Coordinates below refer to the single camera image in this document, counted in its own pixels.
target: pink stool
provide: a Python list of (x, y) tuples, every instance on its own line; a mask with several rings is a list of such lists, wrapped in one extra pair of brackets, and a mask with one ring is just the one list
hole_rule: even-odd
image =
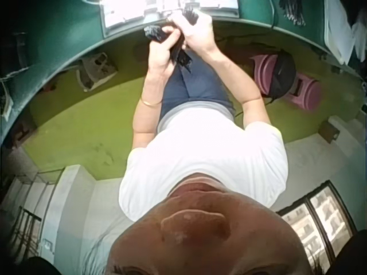
[[(277, 58), (278, 56), (276, 54), (265, 54), (251, 58), (255, 62), (255, 83), (264, 95), (269, 94)], [(284, 98), (302, 109), (313, 110), (321, 101), (320, 83), (301, 73), (297, 73), (292, 87)]]
[(296, 89), (286, 94), (284, 98), (304, 110), (312, 111), (321, 102), (321, 84), (315, 79), (297, 73)]

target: window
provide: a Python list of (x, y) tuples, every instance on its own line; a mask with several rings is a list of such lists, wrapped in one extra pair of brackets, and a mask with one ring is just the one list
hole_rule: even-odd
[(309, 261), (330, 267), (356, 232), (353, 221), (333, 184), (328, 181), (292, 206), (278, 212), (299, 236)]

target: person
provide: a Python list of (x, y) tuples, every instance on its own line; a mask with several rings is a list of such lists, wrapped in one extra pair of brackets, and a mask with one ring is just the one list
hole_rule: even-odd
[[(182, 13), (150, 44), (119, 204), (134, 221), (106, 274), (311, 274), (296, 232), (269, 207), (286, 188), (287, 155), (254, 81), (218, 49), (212, 18)], [(185, 36), (191, 73), (170, 61)], [(233, 122), (226, 90), (241, 104)]]

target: hand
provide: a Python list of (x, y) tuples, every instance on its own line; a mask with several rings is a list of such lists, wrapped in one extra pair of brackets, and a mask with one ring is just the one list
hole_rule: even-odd
[(155, 76), (163, 76), (168, 80), (175, 66), (170, 60), (170, 49), (178, 41), (181, 32), (171, 26), (163, 27), (162, 30), (165, 33), (171, 33), (171, 35), (162, 43), (150, 42), (149, 73)]
[(199, 18), (193, 26), (182, 15), (177, 12), (171, 15), (172, 20), (182, 31), (185, 36), (185, 43), (193, 49), (203, 59), (218, 51), (218, 47), (214, 40), (213, 20), (212, 17), (200, 11), (195, 11)]

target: green floor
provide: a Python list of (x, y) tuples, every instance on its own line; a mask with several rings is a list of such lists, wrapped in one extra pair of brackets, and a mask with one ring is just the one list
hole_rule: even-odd
[[(238, 32), (235, 27), (230, 30), (226, 35)], [(362, 102), (356, 78), (332, 74), (327, 64), (295, 38), (274, 33), (256, 41), (287, 50), (294, 56), (298, 71), (322, 83), (323, 100), (315, 112), (303, 111), (283, 100), (268, 106), (271, 120), (285, 142), (316, 133), (320, 123), (331, 115), (344, 120), (355, 117)], [(60, 76), (56, 91), (38, 94), (32, 100), (29, 108), (38, 130), (24, 148), (41, 171), (81, 164), (98, 180), (123, 176), (131, 148), (132, 117), (146, 72), (147, 53), (141, 51), (145, 45), (142, 34), (135, 33), (104, 46), (119, 73), (95, 92), (84, 93), (75, 72), (70, 71)]]

